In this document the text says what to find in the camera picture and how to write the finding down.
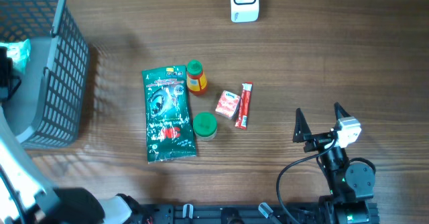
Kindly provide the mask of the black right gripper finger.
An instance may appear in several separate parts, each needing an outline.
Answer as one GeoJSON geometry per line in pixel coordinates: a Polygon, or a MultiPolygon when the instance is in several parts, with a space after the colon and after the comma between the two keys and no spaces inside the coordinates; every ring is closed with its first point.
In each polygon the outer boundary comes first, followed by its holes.
{"type": "Polygon", "coordinates": [[[294,128],[293,142],[307,142],[312,138],[312,132],[306,122],[301,108],[296,109],[296,123],[294,128]]]}
{"type": "Polygon", "coordinates": [[[335,113],[336,120],[351,116],[345,111],[345,109],[341,106],[339,102],[336,102],[334,104],[334,113],[335,113]]]}

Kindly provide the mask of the light teal small packet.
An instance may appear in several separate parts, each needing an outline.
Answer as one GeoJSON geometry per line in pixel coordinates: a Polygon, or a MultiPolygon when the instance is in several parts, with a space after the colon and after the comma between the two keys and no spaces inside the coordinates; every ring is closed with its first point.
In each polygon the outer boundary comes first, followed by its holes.
{"type": "Polygon", "coordinates": [[[11,58],[13,61],[13,68],[24,74],[32,50],[30,40],[27,39],[22,42],[8,43],[6,48],[7,57],[11,58]]]}

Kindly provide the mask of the red stick sachet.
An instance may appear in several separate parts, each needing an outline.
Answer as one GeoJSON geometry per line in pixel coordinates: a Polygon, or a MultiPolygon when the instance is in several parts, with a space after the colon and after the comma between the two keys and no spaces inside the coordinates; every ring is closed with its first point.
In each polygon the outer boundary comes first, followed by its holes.
{"type": "Polygon", "coordinates": [[[251,90],[253,87],[253,83],[244,82],[242,84],[242,87],[243,87],[243,90],[241,94],[239,114],[235,123],[235,127],[239,129],[247,129],[247,118],[249,114],[249,105],[251,100],[251,90]]]}

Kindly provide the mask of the red white tissue packet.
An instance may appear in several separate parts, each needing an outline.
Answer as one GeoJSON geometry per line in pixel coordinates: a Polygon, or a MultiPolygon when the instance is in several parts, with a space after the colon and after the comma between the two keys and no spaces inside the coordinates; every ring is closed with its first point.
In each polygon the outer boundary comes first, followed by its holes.
{"type": "Polygon", "coordinates": [[[215,112],[219,115],[232,119],[236,114],[241,97],[229,91],[223,91],[218,101],[215,112]]]}

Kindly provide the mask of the green lid clear jar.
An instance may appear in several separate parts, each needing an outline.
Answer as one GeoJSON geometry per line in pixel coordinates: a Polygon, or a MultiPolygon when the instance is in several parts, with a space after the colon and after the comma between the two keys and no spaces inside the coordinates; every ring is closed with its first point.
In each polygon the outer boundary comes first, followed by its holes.
{"type": "Polygon", "coordinates": [[[212,140],[217,134],[217,119],[212,113],[199,113],[193,120],[193,129],[198,139],[212,140]]]}

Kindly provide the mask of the green foil snack bag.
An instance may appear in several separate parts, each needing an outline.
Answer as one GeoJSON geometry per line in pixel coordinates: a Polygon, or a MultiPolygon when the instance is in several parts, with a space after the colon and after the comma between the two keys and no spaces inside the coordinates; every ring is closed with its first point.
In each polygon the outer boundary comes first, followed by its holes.
{"type": "Polygon", "coordinates": [[[197,154],[188,108],[186,67],[142,72],[145,96],[147,161],[163,162],[197,154]]]}

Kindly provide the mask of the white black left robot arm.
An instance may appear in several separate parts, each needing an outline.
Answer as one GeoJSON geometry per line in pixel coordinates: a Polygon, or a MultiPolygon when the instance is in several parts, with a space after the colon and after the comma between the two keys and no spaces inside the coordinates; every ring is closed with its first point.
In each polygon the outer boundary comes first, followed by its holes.
{"type": "Polygon", "coordinates": [[[24,107],[36,93],[21,92],[20,74],[1,48],[1,220],[4,223],[149,223],[150,216],[129,196],[98,200],[84,188],[59,188],[34,165],[20,139],[33,133],[37,107],[24,107]]]}

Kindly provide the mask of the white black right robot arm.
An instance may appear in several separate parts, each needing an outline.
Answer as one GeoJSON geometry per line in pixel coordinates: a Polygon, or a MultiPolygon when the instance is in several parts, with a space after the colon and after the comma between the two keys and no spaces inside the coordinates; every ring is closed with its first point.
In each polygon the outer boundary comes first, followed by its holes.
{"type": "Polygon", "coordinates": [[[301,109],[296,109],[292,141],[304,144],[304,152],[316,152],[316,162],[326,178],[330,194],[312,205],[314,223],[378,223],[377,205],[371,204],[375,165],[364,158],[349,158],[346,147],[355,143],[361,123],[339,103],[334,104],[336,123],[328,132],[313,134],[301,109]]]}

